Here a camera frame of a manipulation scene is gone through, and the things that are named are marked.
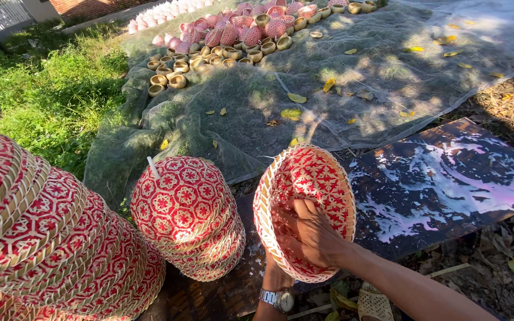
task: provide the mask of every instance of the white fence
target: white fence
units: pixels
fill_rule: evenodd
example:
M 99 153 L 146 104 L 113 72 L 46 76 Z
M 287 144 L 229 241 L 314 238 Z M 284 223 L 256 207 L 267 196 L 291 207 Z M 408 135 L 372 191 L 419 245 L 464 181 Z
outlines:
M 0 0 L 0 30 L 32 19 L 21 0 Z

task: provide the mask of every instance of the metal watch strap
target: metal watch strap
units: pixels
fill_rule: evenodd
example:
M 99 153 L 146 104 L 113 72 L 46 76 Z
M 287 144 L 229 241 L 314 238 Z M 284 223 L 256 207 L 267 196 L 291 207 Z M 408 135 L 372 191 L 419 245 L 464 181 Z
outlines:
M 276 292 L 271 292 L 271 291 L 267 291 L 265 289 L 261 289 L 261 292 L 259 293 L 259 300 L 269 303 L 270 305 L 272 305 L 278 309 Z

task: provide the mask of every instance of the netting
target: netting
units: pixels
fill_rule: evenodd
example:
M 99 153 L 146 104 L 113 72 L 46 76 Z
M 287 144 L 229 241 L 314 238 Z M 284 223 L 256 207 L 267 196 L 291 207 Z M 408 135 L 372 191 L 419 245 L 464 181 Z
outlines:
M 321 8 L 327 2 L 313 3 Z M 128 36 L 122 43 L 132 67 L 123 86 L 127 100 L 105 116 L 89 151 L 84 184 L 117 208 L 146 168 L 147 156 L 210 159 L 227 183 L 235 183 L 259 175 L 270 163 L 267 157 L 297 137 L 334 151 L 378 147 L 411 135 L 477 91 L 514 76 L 514 3 L 493 3 L 391 1 L 370 14 L 332 14 L 293 33 L 290 49 L 267 55 L 256 66 L 190 71 L 184 74 L 186 88 L 168 88 L 154 99 L 147 89 L 155 72 L 146 63 L 165 49 L 152 45 L 153 37 L 166 32 L 178 37 L 181 22 L 237 2 L 216 2 Z M 311 31 L 324 36 L 312 38 Z M 442 35 L 456 40 L 434 44 Z M 413 47 L 423 51 L 404 51 Z M 356 53 L 344 53 L 353 48 Z M 325 93 L 330 78 L 336 84 Z M 373 100 L 356 95 L 366 91 Z M 287 92 L 308 101 L 295 103 Z M 227 114 L 221 116 L 224 107 Z M 300 120 L 281 118 L 285 108 L 302 110 Z M 265 125 L 269 120 L 278 126 Z M 165 139 L 170 143 L 161 151 Z

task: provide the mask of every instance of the watch face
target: watch face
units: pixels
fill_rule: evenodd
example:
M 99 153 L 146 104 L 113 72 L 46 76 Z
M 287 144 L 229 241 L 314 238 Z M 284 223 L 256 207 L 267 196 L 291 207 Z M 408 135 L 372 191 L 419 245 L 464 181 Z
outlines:
M 289 312 L 292 309 L 293 304 L 295 304 L 295 299 L 292 297 L 290 292 L 285 292 L 279 298 L 279 307 L 284 312 Z

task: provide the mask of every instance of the brick wall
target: brick wall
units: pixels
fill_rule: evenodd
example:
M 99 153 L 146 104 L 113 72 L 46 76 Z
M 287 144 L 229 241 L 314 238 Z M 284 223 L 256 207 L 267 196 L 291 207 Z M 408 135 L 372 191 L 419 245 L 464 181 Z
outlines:
M 91 20 L 130 7 L 147 4 L 151 0 L 50 0 L 61 17 Z

